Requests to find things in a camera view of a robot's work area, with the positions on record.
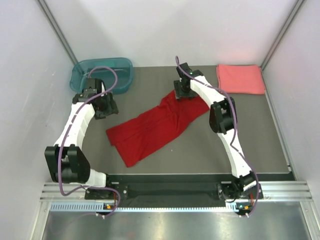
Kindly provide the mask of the red t-shirt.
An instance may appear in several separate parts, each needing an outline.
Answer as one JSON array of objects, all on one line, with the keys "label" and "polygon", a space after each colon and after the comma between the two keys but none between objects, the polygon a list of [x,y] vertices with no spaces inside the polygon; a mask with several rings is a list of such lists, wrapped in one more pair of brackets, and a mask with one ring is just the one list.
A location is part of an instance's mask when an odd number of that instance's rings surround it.
[{"label": "red t-shirt", "polygon": [[179,137],[195,119],[209,111],[200,96],[176,99],[174,91],[156,107],[106,130],[126,167],[158,151]]}]

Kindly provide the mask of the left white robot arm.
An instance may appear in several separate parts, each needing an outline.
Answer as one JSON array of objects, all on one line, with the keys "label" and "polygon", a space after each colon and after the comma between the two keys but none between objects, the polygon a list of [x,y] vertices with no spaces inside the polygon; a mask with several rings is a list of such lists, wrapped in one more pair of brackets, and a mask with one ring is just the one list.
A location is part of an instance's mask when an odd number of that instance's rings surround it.
[{"label": "left white robot arm", "polygon": [[106,92],[104,82],[89,78],[82,92],[72,99],[70,115],[60,137],[44,151],[53,182],[96,187],[97,194],[105,199],[113,194],[114,187],[107,182],[107,175],[91,168],[82,145],[91,120],[118,113],[113,93]]}]

